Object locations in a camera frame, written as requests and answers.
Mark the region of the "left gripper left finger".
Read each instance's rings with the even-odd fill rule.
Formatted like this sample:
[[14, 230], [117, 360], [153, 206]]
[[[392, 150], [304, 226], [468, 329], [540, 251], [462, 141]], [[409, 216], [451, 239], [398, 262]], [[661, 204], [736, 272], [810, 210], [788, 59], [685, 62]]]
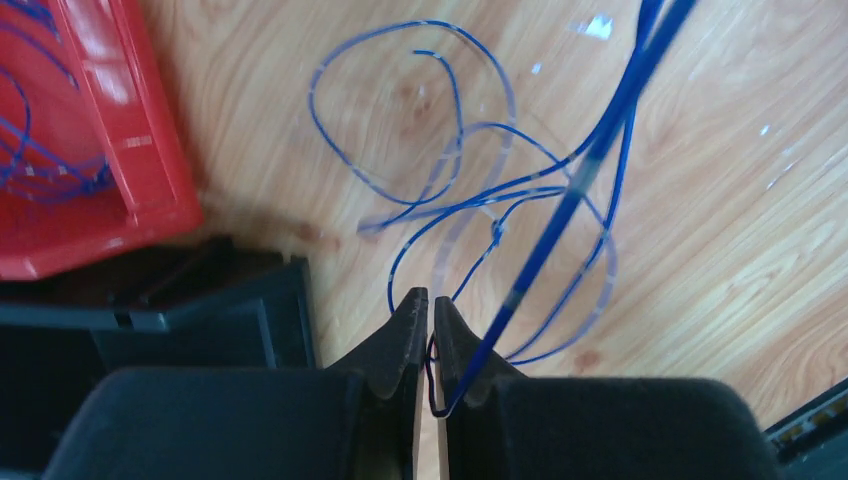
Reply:
[[48, 479], [411, 479], [428, 293], [323, 369], [136, 368], [87, 397]]

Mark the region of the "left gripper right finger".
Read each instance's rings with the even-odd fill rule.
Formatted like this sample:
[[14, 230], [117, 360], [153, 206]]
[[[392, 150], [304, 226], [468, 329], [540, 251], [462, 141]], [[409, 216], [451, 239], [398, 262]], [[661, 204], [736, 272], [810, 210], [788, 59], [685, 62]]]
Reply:
[[746, 402], [706, 378], [530, 377], [491, 355], [439, 427], [445, 479], [779, 479]]

